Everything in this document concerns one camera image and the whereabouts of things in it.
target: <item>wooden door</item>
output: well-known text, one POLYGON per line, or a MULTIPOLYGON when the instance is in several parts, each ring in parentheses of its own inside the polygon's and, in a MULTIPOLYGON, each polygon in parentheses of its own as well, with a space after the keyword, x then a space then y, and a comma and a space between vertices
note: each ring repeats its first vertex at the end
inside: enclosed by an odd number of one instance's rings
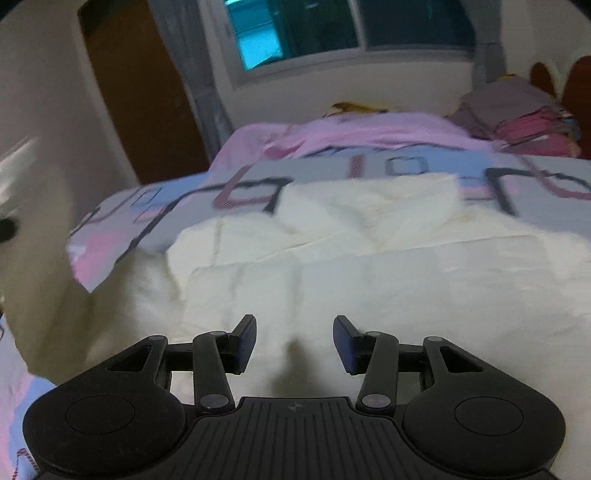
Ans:
POLYGON ((581 158, 591 160, 591 56, 580 58, 569 73, 562 104, 581 127, 581 158))
POLYGON ((100 91, 140 181, 206 171, 201 135, 147 0, 90 0, 80 20, 100 91))
POLYGON ((530 83, 546 92, 552 98, 556 98, 556 87, 548 67, 541 62, 536 63, 530 70, 530 83))

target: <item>gray curtain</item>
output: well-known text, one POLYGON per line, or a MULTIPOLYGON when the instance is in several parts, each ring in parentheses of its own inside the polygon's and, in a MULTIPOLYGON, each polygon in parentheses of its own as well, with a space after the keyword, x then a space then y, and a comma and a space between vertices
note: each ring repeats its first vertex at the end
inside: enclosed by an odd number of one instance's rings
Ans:
POLYGON ((217 93, 198 0, 148 0, 158 33, 181 76, 209 163, 233 133, 217 93))
POLYGON ((476 32, 472 86, 494 82, 507 73, 501 43, 501 0, 462 0, 476 32))

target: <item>folded clothes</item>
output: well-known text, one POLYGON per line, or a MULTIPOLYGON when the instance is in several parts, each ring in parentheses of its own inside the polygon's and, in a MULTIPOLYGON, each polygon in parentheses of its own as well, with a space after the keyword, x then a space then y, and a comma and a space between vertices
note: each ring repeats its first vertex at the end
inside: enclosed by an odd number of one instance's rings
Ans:
POLYGON ((570 118, 548 94, 511 77, 465 95, 450 120, 475 138, 505 141, 507 153, 573 157, 570 118))
POLYGON ((338 115, 303 125, 252 124, 239 128, 217 154, 210 170, 300 158, 330 147, 394 150, 417 144, 493 151, 490 142, 470 138, 463 128, 429 113, 338 115))

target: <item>white wall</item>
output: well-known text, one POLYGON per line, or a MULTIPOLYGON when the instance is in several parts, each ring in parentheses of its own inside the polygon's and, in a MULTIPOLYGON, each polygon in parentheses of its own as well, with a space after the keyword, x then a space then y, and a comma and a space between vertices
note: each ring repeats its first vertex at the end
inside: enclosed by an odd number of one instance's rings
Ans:
POLYGON ((528 79, 537 47, 527 0, 503 0, 501 14, 507 72, 528 79))
POLYGON ((343 100, 447 115, 470 91, 471 71, 466 62, 377 63, 318 69, 236 90, 224 79, 218 87, 235 127, 307 122, 343 100))
POLYGON ((537 45, 537 60, 550 59, 565 82, 575 51, 586 49, 586 54, 591 54, 591 22, 569 0, 527 2, 537 45))
POLYGON ((83 3, 24 0, 0 22, 0 154, 41 137, 43 160, 59 163, 72 187, 77 218, 136 182, 80 48, 83 3))

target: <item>white comforter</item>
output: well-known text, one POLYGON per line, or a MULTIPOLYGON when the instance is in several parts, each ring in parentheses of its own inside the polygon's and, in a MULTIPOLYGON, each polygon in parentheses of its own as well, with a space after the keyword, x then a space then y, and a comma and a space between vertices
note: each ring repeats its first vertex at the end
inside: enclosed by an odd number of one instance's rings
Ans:
MULTIPOLYGON (((591 469, 591 254, 463 204, 450 176, 291 184, 276 214, 216 218, 167 253, 185 311, 170 342, 258 321, 244 395, 356 397, 332 345, 332 321, 402 343, 439 335, 550 397, 567 421, 554 464, 564 480, 591 469)), ((173 391, 192 403, 190 374, 173 391)))

